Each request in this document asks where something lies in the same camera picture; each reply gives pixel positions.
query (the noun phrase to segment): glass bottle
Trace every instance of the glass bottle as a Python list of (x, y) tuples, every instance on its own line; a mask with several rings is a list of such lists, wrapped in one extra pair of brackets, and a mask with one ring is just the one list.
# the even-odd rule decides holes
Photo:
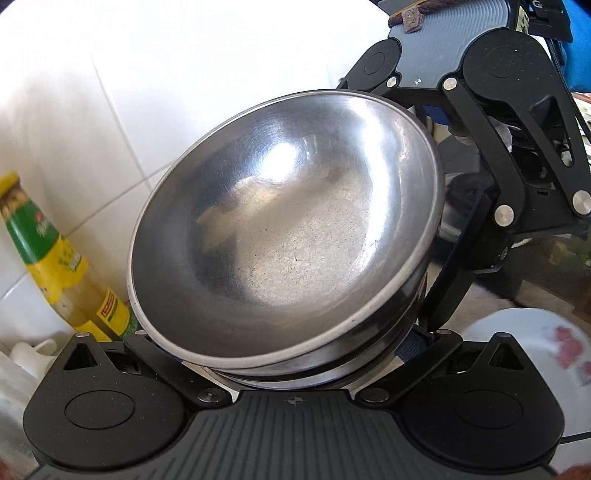
[(0, 177), (0, 213), (35, 283), (72, 328), (99, 342), (139, 329), (133, 311), (31, 201), (16, 172)]

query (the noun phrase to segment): bottle cap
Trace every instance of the bottle cap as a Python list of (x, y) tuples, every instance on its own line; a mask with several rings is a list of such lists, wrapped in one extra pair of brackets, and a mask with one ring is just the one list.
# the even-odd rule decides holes
[(3, 177), (0, 177), (0, 197), (3, 197), (12, 187), (14, 187), (19, 181), (20, 177), (18, 173), (12, 171)]

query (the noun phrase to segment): bowl rim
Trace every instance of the bowl rim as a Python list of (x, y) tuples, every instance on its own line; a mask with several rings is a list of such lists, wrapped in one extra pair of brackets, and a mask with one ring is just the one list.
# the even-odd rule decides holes
[[(231, 124), (239, 118), (242, 118), (245, 115), (265, 108), (266, 106), (273, 105), (275, 103), (279, 103), (289, 99), (314, 95), (346, 95), (357, 98), (369, 99), (381, 103), (389, 108), (394, 108), (398, 111), (400, 115), (402, 115), (406, 120), (408, 120), (409, 123), (412, 126), (414, 126), (414, 128), (417, 129), (418, 133), (425, 141), (427, 148), (431, 152), (430, 158), (433, 161), (434, 170), (433, 201), (431, 202), (431, 210), (429, 212), (426, 227), (423, 230), (423, 233), (421, 234), (417, 242), (417, 245), (413, 249), (411, 255), (407, 258), (406, 262), (403, 263), (400, 270), (398, 270), (398, 272), (389, 280), (389, 282), (387, 282), (386, 285), (384, 285), (384, 287), (373, 298), (370, 299), (370, 301), (366, 302), (362, 307), (357, 309), (357, 311), (350, 314), (347, 318), (343, 319), (341, 322), (339, 322), (337, 325), (333, 326), (329, 330), (326, 330), (322, 334), (317, 335), (313, 338), (305, 340), (304, 342), (289, 346), (282, 350), (244, 357), (216, 357), (211, 355), (203, 355), (201, 353), (195, 353), (176, 345), (174, 342), (168, 340), (164, 335), (162, 335), (151, 324), (146, 314), (144, 313), (141, 305), (139, 304), (138, 297), (135, 293), (134, 276), (132, 271), (134, 245), (139, 225), (144, 217), (145, 211), (147, 210), (148, 206), (150, 205), (150, 202), (152, 201), (152, 198), (157, 194), (161, 185), (166, 181), (167, 177), (174, 170), (174, 168), (179, 163), (181, 163), (185, 159), (185, 157), (191, 151), (193, 151), (195, 147), (207, 140), (214, 133), (218, 132), (225, 126)], [(154, 187), (154, 189), (148, 196), (148, 199), (145, 201), (139, 213), (138, 219), (135, 222), (128, 250), (126, 283), (129, 294), (129, 302), (141, 327), (148, 333), (148, 336), (156, 344), (158, 344), (160, 347), (165, 349), (167, 352), (173, 354), (174, 356), (197, 365), (209, 368), (227, 369), (253, 368), (271, 365), (277, 362), (289, 360), (290, 358), (304, 355), (336, 340), (344, 333), (352, 330), (354, 327), (366, 320), (371, 314), (375, 313), (396, 291), (398, 291), (400, 287), (402, 287), (404, 282), (410, 277), (410, 275), (419, 266), (420, 262), (428, 253), (431, 247), (431, 243), (437, 234), (437, 230), (439, 228), (439, 223), (441, 220), (441, 214), (443, 213), (444, 192), (445, 188), (443, 180), (443, 169), (441, 167), (441, 162), (439, 160), (439, 152), (437, 150), (435, 141), (427, 132), (424, 125), (421, 124), (420, 121), (416, 117), (414, 117), (414, 115), (412, 115), (404, 107), (400, 106), (399, 104), (391, 100), (385, 99), (378, 95), (374, 95), (372, 93), (358, 92), (355, 90), (320, 89), (291, 93), (289, 95), (284, 95), (281, 97), (268, 100), (263, 103), (259, 103), (258, 105), (250, 107), (238, 113), (237, 115), (234, 115), (233, 117), (229, 118), (225, 122), (222, 122), (218, 126), (214, 127), (212, 130), (210, 130), (208, 133), (206, 133), (204, 136), (199, 138), (193, 145), (191, 145), (188, 149), (185, 150), (185, 152), (178, 158), (178, 160), (176, 160), (171, 164), (171, 166), (169, 166), (168, 170), (164, 173), (160, 181), (157, 183), (157, 185)]]

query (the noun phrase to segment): white tile wall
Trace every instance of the white tile wall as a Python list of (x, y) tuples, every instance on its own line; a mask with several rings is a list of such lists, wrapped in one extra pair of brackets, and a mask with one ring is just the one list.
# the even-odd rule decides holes
[(0, 338), (8, 348), (32, 345), (53, 337), (64, 345), (72, 328), (53, 311), (30, 275), (24, 276), (0, 301)]
[(163, 177), (163, 175), (166, 173), (166, 171), (170, 168), (169, 166), (164, 167), (162, 170), (158, 170), (154, 175), (152, 175), (150, 178), (148, 178), (148, 185), (150, 187), (151, 190), (153, 190), (154, 188), (156, 188), (156, 185), (158, 184), (158, 182), (160, 181), (160, 179)]
[[(129, 237), (170, 164), (252, 105), (336, 86), (387, 33), (367, 0), (17, 0), (0, 15), (0, 174), (126, 297)], [(0, 342), (69, 334), (0, 225)]]
[(98, 273), (121, 298), (127, 298), (125, 274), (129, 242), (150, 189), (142, 182), (91, 217), (69, 237), (92, 259)]

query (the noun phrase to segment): metal screw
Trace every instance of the metal screw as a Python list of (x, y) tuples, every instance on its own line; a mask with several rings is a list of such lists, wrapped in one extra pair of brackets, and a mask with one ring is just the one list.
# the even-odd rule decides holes
[(359, 392), (359, 396), (361, 400), (365, 400), (368, 403), (383, 403), (390, 398), (390, 394), (383, 388), (376, 387), (364, 388)]
[(573, 207), (577, 213), (588, 215), (591, 213), (591, 195), (585, 190), (579, 190), (573, 195)]
[(453, 90), (455, 87), (457, 87), (457, 80), (454, 77), (449, 77), (443, 82), (444, 90)]
[(206, 388), (197, 394), (197, 398), (205, 403), (217, 403), (226, 398), (226, 392), (221, 388)]
[(498, 226), (509, 226), (514, 218), (515, 213), (509, 205), (499, 205), (495, 210), (495, 222)]

